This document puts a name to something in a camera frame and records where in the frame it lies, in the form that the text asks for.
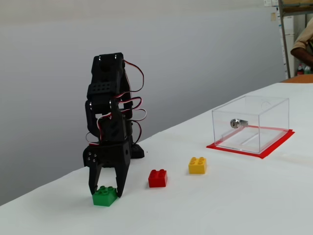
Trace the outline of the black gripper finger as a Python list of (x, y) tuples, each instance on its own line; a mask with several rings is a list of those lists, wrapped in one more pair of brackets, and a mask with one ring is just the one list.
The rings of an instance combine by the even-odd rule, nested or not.
[(124, 190), (129, 166), (130, 166), (129, 163), (128, 164), (121, 163), (121, 164), (117, 164), (114, 167), (115, 173), (116, 173), (117, 197), (119, 197), (119, 198), (122, 196), (122, 193)]
[(92, 195), (98, 189), (98, 180), (102, 169), (102, 163), (99, 159), (99, 148), (97, 146), (88, 146), (83, 152), (84, 166), (89, 168), (89, 189)]

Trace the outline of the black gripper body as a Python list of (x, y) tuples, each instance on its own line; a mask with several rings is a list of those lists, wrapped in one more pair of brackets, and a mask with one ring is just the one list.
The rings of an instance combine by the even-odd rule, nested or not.
[(98, 153), (102, 167), (130, 163), (132, 137), (124, 115), (102, 115), (97, 119)]

